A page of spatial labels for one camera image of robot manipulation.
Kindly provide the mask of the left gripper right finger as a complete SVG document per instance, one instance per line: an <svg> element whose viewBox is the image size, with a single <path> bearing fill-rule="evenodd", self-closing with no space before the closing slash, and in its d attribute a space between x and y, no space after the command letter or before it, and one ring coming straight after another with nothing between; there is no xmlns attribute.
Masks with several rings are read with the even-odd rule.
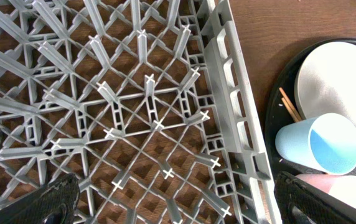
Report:
<svg viewBox="0 0 356 224"><path fill-rule="evenodd" d="M288 172L278 174L274 195L283 223L356 223L356 208Z"/></svg>

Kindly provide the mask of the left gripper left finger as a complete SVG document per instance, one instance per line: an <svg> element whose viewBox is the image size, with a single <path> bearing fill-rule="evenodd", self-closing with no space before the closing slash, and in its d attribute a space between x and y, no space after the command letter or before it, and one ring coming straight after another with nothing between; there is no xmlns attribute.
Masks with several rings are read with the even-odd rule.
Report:
<svg viewBox="0 0 356 224"><path fill-rule="evenodd" d="M0 210L0 223L73 223L78 179L67 174Z"/></svg>

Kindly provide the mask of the pink plastic cup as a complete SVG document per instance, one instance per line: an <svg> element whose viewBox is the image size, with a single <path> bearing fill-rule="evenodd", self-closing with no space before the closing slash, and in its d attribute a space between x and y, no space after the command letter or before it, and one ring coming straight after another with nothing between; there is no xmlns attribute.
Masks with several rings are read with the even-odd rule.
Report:
<svg viewBox="0 0 356 224"><path fill-rule="evenodd" d="M330 196L356 208L356 176L328 174L299 174L298 179Z"/></svg>

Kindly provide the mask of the blue plastic cup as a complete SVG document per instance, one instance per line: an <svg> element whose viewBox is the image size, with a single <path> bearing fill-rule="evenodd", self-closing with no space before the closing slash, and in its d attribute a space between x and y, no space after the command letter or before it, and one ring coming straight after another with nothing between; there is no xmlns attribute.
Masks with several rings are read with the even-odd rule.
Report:
<svg viewBox="0 0 356 224"><path fill-rule="evenodd" d="M287 161L344 175L356 168L356 127L346 117L326 113L283 126L275 147Z"/></svg>

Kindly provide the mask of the wooden chopstick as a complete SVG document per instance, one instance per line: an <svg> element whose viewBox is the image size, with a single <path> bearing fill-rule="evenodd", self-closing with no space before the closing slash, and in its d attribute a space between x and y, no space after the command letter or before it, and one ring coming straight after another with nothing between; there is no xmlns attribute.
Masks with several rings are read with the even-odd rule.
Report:
<svg viewBox="0 0 356 224"><path fill-rule="evenodd" d="M292 117L293 121L295 123L299 122L299 119L297 118L297 116L294 114L294 111L291 109L291 107L289 106L288 102L285 100L285 98L281 99L283 102L283 105L285 106L285 108L287 109L288 113L290 114L290 116Z"/></svg>
<svg viewBox="0 0 356 224"><path fill-rule="evenodd" d="M291 109L294 111L294 114L297 116L297 118L299 119L299 121L302 121L302 118L300 116L300 114L297 112L297 109L294 107L293 103L291 102L291 100L289 99L288 95L286 94L286 92L279 87L279 92L282 94L282 98L285 98L285 100L288 102L289 106L291 107Z"/></svg>

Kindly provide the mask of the grey round plate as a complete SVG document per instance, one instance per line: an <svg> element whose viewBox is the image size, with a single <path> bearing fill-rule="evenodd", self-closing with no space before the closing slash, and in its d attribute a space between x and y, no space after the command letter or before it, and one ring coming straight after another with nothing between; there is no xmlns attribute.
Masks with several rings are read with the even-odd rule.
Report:
<svg viewBox="0 0 356 224"><path fill-rule="evenodd" d="M297 72L294 98L303 118L337 113L356 127L356 45L333 41L311 50Z"/></svg>

